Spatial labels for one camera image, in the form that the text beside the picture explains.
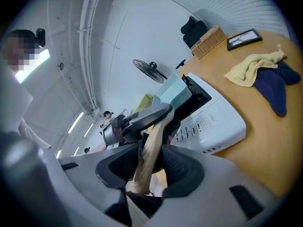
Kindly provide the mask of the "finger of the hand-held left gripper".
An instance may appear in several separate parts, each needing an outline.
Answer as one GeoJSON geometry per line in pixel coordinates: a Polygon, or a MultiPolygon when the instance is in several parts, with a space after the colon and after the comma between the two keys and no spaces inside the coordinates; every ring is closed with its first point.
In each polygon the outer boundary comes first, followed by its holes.
{"type": "Polygon", "coordinates": [[[163,120],[172,110],[172,105],[159,103],[125,117],[122,137],[139,137],[141,131],[163,120]]]}
{"type": "Polygon", "coordinates": [[[163,130],[162,142],[171,142],[175,134],[177,133],[181,121],[178,118],[174,118],[163,130]]]}

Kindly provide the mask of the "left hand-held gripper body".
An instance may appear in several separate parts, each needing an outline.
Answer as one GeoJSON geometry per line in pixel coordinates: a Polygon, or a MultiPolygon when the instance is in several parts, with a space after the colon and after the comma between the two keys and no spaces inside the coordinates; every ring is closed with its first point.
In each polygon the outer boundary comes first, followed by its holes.
{"type": "Polygon", "coordinates": [[[107,149],[112,149],[138,142],[141,139],[141,130],[142,122],[140,121],[112,121],[101,128],[100,133],[107,149]]]}

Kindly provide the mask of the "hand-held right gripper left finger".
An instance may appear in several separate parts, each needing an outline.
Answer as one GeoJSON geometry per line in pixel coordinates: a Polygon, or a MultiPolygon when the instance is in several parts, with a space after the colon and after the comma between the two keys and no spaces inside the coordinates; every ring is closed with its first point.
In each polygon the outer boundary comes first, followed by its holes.
{"type": "Polygon", "coordinates": [[[138,165],[138,144],[59,159],[71,183],[108,217],[132,226],[125,187],[138,165]]]}

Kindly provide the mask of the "white induction cooker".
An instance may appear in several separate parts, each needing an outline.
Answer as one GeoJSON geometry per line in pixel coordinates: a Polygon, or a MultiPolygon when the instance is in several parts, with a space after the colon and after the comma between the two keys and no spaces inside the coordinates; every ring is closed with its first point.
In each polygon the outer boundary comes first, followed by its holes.
{"type": "Polygon", "coordinates": [[[182,78],[192,96],[175,111],[181,120],[171,144],[215,154],[246,137],[246,124],[234,107],[193,73],[182,78]]]}

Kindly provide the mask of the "green table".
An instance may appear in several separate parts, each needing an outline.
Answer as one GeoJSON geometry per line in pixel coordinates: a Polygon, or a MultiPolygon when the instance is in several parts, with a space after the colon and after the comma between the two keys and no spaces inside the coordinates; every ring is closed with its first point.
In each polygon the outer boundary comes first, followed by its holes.
{"type": "Polygon", "coordinates": [[[143,98],[141,99],[141,101],[139,102],[139,104],[133,110],[133,113],[135,114],[141,110],[144,110],[144,109],[150,107],[152,105],[152,101],[153,101],[153,95],[145,94],[143,96],[143,98]]]}

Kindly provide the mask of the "black standing fan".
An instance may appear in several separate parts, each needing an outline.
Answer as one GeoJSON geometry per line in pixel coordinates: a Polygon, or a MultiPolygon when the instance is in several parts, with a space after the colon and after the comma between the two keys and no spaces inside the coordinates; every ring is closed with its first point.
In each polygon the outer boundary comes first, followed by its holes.
{"type": "Polygon", "coordinates": [[[157,69],[158,66],[154,61],[146,63],[142,60],[134,59],[133,65],[155,82],[163,84],[164,80],[168,79],[164,73],[157,69]]]}

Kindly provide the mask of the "round wooden table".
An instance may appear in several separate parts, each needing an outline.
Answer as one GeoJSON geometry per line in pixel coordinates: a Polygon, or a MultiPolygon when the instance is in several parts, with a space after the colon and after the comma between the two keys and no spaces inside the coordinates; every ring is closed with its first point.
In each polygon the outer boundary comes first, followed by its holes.
{"type": "Polygon", "coordinates": [[[238,111],[247,126],[246,138],[217,155],[234,162],[281,196],[293,189],[303,169],[303,51],[282,35],[267,31],[259,34],[262,41],[232,51],[221,42],[202,58],[188,60],[178,75],[195,74],[238,111]],[[224,78],[247,56],[274,52],[278,45],[287,57],[286,63],[301,76],[299,83],[286,87],[285,117],[277,116],[254,87],[240,87],[224,78]]]}

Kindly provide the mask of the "white ceiling pipes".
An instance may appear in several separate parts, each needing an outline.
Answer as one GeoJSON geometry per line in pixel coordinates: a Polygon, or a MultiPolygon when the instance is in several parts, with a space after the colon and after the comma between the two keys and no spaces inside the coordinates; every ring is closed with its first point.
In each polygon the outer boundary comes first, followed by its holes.
{"type": "Polygon", "coordinates": [[[87,91],[90,113],[95,114],[98,110],[96,103],[93,78],[91,71],[90,44],[92,32],[92,19],[94,12],[94,4],[96,0],[84,0],[80,14],[79,25],[79,48],[80,48],[80,64],[83,75],[85,88],[87,91]]]}

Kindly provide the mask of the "wicker basket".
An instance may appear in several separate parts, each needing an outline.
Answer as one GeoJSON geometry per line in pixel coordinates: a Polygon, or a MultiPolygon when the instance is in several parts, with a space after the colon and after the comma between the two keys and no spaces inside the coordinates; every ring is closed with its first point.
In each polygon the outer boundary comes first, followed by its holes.
{"type": "Polygon", "coordinates": [[[200,59],[226,38],[223,30],[219,26],[214,26],[191,47],[191,52],[200,59]]]}

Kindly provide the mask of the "yellow cloth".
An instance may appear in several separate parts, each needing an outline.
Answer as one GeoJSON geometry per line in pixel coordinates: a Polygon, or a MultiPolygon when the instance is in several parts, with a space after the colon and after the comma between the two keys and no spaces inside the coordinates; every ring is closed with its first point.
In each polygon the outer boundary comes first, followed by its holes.
{"type": "Polygon", "coordinates": [[[281,45],[277,51],[265,54],[251,54],[242,62],[235,65],[223,77],[241,87],[252,87],[257,78],[259,69],[276,69],[277,63],[285,57],[281,45]]]}

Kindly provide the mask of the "black high-back office chair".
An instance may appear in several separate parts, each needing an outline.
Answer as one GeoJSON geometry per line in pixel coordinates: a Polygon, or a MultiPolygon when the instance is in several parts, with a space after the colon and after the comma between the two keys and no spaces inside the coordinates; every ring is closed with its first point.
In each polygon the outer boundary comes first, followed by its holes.
{"type": "Polygon", "coordinates": [[[183,34],[183,41],[191,49],[208,29],[203,21],[195,21],[190,16],[188,22],[181,27],[180,31],[183,34]]]}

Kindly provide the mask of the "wide ceiling light panel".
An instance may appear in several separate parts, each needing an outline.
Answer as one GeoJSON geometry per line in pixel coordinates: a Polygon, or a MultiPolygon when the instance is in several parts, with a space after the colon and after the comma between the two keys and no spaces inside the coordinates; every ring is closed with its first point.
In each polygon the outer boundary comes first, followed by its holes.
{"type": "Polygon", "coordinates": [[[48,49],[43,50],[39,54],[35,54],[34,57],[29,59],[27,64],[23,66],[23,69],[19,69],[15,73],[15,78],[19,83],[22,83],[36,68],[50,58],[48,49]]]}

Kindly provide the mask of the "person's beige shirt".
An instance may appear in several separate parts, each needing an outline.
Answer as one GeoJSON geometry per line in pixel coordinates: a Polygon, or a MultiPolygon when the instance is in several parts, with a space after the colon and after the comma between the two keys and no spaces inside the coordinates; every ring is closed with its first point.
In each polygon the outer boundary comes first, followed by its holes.
{"type": "Polygon", "coordinates": [[[13,132],[32,140],[41,148],[51,148],[27,125],[23,116],[33,97],[15,78],[13,71],[0,64],[0,131],[13,132]]]}

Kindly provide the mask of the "navy blue cloth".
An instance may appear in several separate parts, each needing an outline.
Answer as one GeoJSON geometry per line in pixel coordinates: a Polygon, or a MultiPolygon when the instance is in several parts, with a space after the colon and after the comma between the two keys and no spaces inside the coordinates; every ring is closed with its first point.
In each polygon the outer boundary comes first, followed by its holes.
{"type": "Polygon", "coordinates": [[[299,83],[301,76],[286,62],[277,63],[277,68],[260,69],[253,86],[269,102],[277,116],[287,114],[286,86],[299,83]]]}

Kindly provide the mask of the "black picture frame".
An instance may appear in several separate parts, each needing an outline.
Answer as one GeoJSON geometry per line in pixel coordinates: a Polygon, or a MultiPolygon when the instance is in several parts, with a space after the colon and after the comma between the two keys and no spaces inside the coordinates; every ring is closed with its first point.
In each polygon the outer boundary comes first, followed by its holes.
{"type": "Polygon", "coordinates": [[[241,32],[231,38],[228,38],[227,50],[231,51],[242,46],[246,46],[260,41],[262,41],[262,37],[254,28],[252,28],[250,30],[241,32]]]}

